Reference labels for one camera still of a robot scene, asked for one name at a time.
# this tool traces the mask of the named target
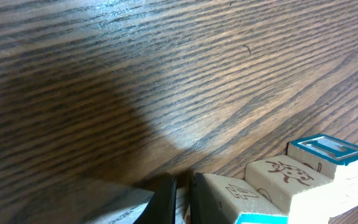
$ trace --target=alphabet block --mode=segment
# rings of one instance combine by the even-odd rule
[[[230,222],[287,223],[287,216],[244,180],[214,174],[204,177]]]
[[[335,204],[333,180],[288,156],[248,163],[246,181],[286,213],[288,223],[326,223]]]
[[[358,146],[317,134],[290,142],[287,155],[338,184],[341,194],[331,217],[358,206]]]

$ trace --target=white block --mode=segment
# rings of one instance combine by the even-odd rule
[[[290,142],[287,155],[338,184],[340,199],[331,217],[358,206],[358,146],[317,134]]]
[[[288,223],[325,223],[335,203],[333,180],[289,158],[251,162],[246,181],[288,215]]]
[[[231,223],[287,223],[287,216],[244,180],[215,174],[204,177]]]

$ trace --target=toy block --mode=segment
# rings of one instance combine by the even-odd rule
[[[287,216],[244,180],[203,175],[231,223],[287,223]]]
[[[287,155],[338,184],[340,199],[331,217],[358,206],[358,146],[317,134],[290,142]]]
[[[250,162],[246,181],[288,215],[288,223],[322,223],[335,204],[333,180],[289,158]]]

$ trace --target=printed illustration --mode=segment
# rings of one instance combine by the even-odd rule
[[[235,197],[235,198],[241,198],[244,200],[248,200],[247,197],[255,197],[258,198],[258,195],[255,193],[245,190],[239,187],[236,187],[234,185],[229,184],[229,187],[226,187],[226,189]]]
[[[322,165],[320,162],[318,163],[317,169],[313,168],[311,165],[309,165],[309,164],[307,164],[307,163],[304,163],[303,165],[308,166],[308,167],[314,169],[314,170],[317,171],[317,172],[321,172],[321,168],[323,167],[323,165]]]
[[[286,183],[288,183],[289,178],[293,178],[293,179],[297,180],[300,184],[310,186],[310,185],[304,183],[303,181],[310,180],[310,179],[314,180],[314,178],[312,178],[305,171],[303,171],[295,166],[286,165],[280,161],[279,161],[279,164],[277,164],[275,162],[270,162],[270,161],[266,161],[266,162],[271,163],[272,167],[275,169],[275,170],[268,170],[268,172],[281,172],[282,174],[284,174],[284,182],[286,182]]]
[[[271,198],[270,194],[267,192],[267,190],[265,190],[265,189],[258,189],[257,191],[258,191],[258,193],[260,193],[261,195],[263,195],[269,202],[272,202],[272,198]]]

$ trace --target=wood grain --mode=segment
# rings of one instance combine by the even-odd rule
[[[74,180],[243,178],[315,133],[358,144],[358,1],[0,0],[0,223]]]

